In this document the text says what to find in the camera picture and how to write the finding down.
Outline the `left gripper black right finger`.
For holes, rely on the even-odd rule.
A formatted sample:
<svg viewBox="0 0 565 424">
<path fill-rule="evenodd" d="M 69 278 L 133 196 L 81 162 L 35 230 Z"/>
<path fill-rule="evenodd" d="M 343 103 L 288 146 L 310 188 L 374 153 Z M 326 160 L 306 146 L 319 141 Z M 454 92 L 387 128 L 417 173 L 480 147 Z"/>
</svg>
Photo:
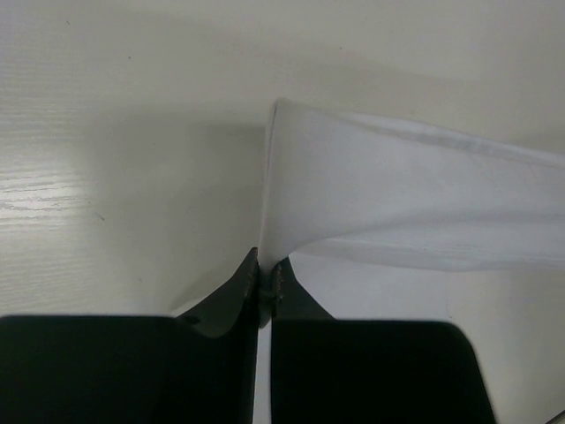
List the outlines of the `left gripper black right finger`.
<svg viewBox="0 0 565 424">
<path fill-rule="evenodd" d="M 274 273 L 270 410 L 274 423 L 494 423 L 473 347 L 433 321 L 338 320 Z"/>
</svg>

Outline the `white skirt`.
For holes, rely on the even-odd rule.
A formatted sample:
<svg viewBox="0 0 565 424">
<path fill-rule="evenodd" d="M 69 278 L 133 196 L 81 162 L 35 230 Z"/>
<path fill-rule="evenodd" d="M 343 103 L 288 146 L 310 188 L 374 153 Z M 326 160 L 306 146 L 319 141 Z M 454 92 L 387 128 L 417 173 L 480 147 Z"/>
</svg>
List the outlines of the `white skirt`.
<svg viewBox="0 0 565 424">
<path fill-rule="evenodd" d="M 301 251 L 434 270 L 564 265 L 564 158 L 280 99 L 258 259 Z"/>
</svg>

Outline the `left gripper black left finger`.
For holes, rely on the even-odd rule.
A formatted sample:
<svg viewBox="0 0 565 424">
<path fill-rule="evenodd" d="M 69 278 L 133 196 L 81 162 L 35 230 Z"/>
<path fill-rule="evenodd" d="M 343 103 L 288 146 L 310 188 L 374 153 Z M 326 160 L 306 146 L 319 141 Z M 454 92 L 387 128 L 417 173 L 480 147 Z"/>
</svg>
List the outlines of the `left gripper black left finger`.
<svg viewBox="0 0 565 424">
<path fill-rule="evenodd" d="M 249 423 L 258 261 L 177 316 L 1 320 L 4 423 Z"/>
</svg>

